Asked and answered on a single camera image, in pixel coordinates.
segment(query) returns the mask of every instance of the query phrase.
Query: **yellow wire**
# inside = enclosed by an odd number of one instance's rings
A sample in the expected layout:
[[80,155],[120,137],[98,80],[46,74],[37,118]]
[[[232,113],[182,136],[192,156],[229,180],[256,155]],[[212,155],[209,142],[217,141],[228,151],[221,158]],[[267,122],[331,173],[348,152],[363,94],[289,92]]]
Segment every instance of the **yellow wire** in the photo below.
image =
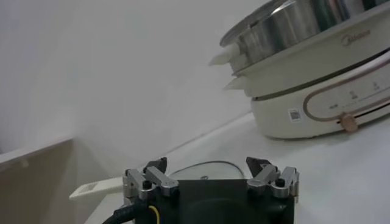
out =
[[149,205],[149,208],[154,211],[156,214],[156,220],[157,224],[160,224],[160,213],[158,212],[157,208],[155,206]]

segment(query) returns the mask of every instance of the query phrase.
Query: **qr code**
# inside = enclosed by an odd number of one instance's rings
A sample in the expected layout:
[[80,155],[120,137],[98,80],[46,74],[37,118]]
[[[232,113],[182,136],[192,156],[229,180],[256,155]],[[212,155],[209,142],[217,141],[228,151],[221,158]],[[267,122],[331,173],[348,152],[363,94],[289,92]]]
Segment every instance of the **qr code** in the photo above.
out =
[[298,109],[289,109],[288,114],[292,122],[298,122],[302,119]]

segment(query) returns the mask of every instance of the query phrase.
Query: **stainless steel pot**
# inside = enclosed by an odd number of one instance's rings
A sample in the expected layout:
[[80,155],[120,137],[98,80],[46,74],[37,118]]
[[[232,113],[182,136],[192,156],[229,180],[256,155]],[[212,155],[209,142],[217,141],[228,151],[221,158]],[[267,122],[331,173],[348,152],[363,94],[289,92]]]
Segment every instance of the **stainless steel pot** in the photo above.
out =
[[239,46],[234,72],[389,0],[272,0],[235,25],[220,45]]

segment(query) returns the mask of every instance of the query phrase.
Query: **pot handle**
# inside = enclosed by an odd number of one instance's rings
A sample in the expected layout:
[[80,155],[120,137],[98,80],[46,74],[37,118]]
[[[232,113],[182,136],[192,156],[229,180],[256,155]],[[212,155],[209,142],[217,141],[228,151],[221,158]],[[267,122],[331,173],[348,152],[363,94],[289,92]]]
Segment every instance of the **pot handle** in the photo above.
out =
[[229,84],[227,84],[224,87],[224,90],[244,89],[245,79],[246,79],[245,76],[240,76],[240,77],[233,79],[232,81],[229,82]]
[[230,44],[226,46],[221,53],[218,55],[215,55],[210,62],[208,63],[209,66],[213,65],[224,65],[227,64],[230,59],[239,56],[240,50],[239,46],[236,43]]

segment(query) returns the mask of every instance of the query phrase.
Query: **label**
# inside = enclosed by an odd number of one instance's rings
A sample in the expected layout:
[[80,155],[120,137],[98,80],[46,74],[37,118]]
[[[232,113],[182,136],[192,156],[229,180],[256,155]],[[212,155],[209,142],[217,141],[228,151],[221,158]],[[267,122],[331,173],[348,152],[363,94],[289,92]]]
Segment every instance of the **label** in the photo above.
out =
[[364,31],[360,31],[358,33],[353,33],[353,34],[347,34],[345,36],[343,36],[343,38],[341,39],[341,43],[344,47],[346,46],[350,46],[352,43],[364,38],[364,37],[367,37],[371,34],[371,30],[364,30]]
[[298,123],[302,121],[302,113],[297,108],[288,109],[288,116],[292,123]]

